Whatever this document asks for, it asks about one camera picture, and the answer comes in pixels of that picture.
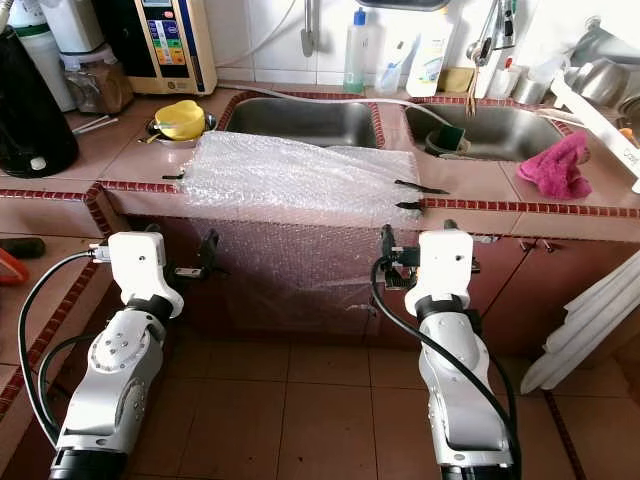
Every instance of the stainless steel sink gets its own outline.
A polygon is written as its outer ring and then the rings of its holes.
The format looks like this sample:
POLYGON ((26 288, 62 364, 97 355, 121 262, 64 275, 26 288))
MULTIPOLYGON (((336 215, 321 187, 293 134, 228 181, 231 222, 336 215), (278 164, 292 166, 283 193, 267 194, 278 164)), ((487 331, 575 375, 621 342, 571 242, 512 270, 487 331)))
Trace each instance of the stainless steel sink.
MULTIPOLYGON (((562 134, 544 118, 514 107, 478 106, 475 117, 465 115, 464 105, 423 104, 451 125, 466 129, 471 142, 464 156, 480 160, 523 162, 562 139, 562 134)), ((425 138, 440 124, 415 109, 406 110, 416 145, 425 148, 425 138)))
POLYGON ((373 113, 364 104, 314 104, 251 98, 233 110, 226 130, 289 138, 320 147, 377 148, 373 113))

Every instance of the black kettle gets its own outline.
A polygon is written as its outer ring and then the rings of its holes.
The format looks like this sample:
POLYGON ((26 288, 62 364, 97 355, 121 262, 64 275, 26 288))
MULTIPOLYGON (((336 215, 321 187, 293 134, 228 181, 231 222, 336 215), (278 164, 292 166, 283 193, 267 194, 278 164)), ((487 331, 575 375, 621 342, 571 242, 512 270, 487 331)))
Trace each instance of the black kettle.
POLYGON ((15 177, 61 172, 78 142, 15 31, 0 34, 0 168, 15 177))

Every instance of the bottle cap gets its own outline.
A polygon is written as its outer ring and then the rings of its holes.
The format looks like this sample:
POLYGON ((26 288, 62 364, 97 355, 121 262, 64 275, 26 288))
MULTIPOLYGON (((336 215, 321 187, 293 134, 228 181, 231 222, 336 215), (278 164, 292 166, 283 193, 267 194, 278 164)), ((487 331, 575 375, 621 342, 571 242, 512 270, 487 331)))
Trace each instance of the bottle cap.
POLYGON ((358 11, 353 14, 353 24, 364 25, 366 21, 367 21, 367 12, 362 10, 362 7, 360 7, 358 11))

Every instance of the yellow bowl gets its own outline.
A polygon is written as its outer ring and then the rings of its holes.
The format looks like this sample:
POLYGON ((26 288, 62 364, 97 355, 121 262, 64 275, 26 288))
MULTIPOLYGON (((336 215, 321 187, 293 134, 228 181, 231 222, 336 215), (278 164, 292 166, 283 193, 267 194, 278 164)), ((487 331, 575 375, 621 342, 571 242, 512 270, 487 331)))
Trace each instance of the yellow bowl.
POLYGON ((160 131, 171 140, 191 140, 204 132, 204 110, 193 100, 162 107, 155 119, 160 131))

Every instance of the pink towel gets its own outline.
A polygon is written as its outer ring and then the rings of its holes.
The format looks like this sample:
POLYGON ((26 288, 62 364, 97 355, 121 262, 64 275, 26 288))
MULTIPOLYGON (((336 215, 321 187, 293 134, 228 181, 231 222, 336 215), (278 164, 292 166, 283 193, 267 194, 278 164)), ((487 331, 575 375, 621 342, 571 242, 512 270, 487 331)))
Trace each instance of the pink towel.
POLYGON ((545 197, 568 200, 591 193, 577 163, 587 146, 587 134, 576 132, 522 163, 518 176, 535 183, 545 197))

